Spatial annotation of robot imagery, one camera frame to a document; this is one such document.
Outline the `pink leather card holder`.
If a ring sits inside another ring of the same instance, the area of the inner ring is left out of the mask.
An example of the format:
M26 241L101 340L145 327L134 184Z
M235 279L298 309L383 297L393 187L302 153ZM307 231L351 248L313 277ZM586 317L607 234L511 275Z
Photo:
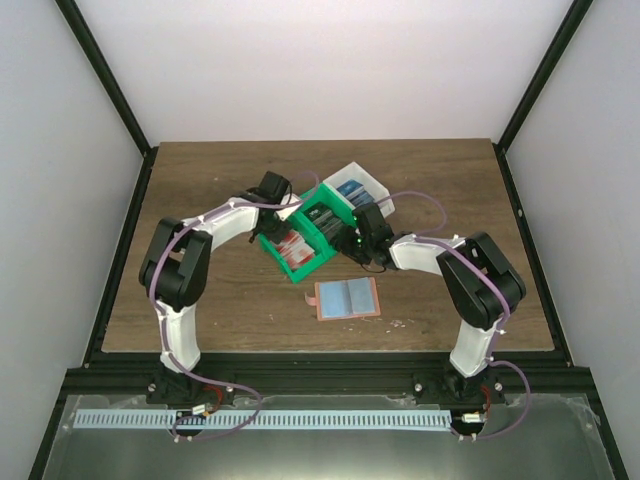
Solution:
M305 302L316 310L319 321L377 317L381 307L373 277L316 282Z

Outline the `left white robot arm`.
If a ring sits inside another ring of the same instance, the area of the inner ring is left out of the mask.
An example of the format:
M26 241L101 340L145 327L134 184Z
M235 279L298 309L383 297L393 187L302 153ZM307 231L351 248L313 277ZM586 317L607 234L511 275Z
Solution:
M291 181L268 171L258 186L200 215L165 217L156 226L139 270L139 283L157 316L161 353L153 382L156 395L173 402L196 402L205 387L243 391L261 401L251 387L206 378L194 369L201 360L197 344L196 303L204 293L212 253L244 233L280 232L278 213L304 202L291 193Z

